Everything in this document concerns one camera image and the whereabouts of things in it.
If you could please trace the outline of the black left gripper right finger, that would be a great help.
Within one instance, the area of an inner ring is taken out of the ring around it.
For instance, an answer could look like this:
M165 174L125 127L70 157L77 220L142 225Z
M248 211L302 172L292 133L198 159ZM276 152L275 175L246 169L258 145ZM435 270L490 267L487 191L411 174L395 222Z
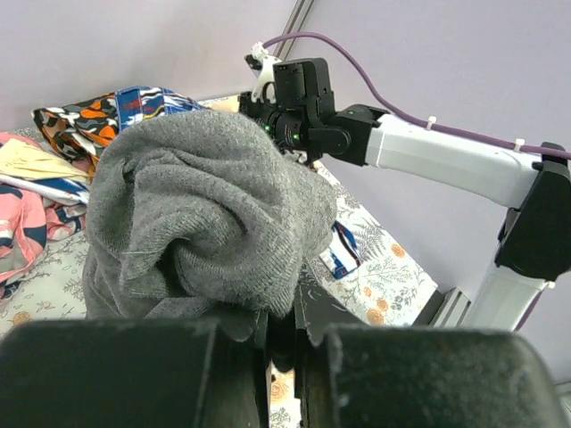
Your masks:
M544 364L511 333L438 330L422 270L376 261L344 284L310 264L295 306L305 427L554 427Z

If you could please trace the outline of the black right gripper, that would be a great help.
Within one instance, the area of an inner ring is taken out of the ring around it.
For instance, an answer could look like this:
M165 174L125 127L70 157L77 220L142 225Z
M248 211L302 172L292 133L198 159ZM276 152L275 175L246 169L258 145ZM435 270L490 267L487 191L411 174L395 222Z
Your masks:
M279 151L284 152L285 145L277 137L276 125L280 111L274 104L253 102L251 92L242 92L238 96L238 111L259 125L273 141Z

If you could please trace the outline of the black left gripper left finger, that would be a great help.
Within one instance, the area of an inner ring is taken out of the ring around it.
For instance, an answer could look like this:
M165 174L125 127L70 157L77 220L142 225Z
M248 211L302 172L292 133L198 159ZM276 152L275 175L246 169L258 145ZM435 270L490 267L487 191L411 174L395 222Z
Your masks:
M267 319L36 321L1 343L4 427L266 427Z

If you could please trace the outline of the blue white red patterned cloth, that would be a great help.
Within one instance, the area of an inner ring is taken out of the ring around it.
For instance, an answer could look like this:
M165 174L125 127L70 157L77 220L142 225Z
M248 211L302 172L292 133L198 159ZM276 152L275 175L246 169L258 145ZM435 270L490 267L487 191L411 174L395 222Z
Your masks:
M120 131L117 136L128 128L149 119L157 119L162 116L199 110L222 111L201 105L190 98L158 86L137 86L134 88L120 90L114 94L117 102L117 113ZM50 147L45 139L44 141L44 144L40 145L42 148L60 156ZM281 153L295 160L290 152ZM94 182L97 166L93 172L90 170L87 171L88 175L90 176L87 210L91 187ZM85 228L80 232L84 232L86 234L86 225L87 212L85 217ZM331 233L331 241L327 248L319 255L310 259L320 258L332 273L333 277L342 278L360 266L360 252L352 232L339 222L337 214L335 222L331 228Z

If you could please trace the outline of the grey knit cloth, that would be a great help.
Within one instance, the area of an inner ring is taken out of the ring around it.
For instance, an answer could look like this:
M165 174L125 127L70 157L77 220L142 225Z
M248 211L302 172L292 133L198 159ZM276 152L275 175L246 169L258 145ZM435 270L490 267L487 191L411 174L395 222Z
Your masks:
M138 123L103 151L91 187L87 317L192 318L219 303L284 317L336 214L326 179L241 114Z

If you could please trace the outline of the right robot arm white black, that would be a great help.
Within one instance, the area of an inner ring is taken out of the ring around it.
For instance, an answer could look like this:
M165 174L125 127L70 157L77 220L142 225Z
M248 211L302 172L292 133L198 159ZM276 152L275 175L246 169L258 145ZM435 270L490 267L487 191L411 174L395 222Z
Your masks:
M449 298L438 325L516 331L547 286L570 269L570 169L567 153L545 143L539 158L417 126L382 109L335 109L327 62L284 62L269 54L245 58L254 89L239 110L283 153L305 164L330 155L392 169L482 196L504 207L498 247L472 301Z

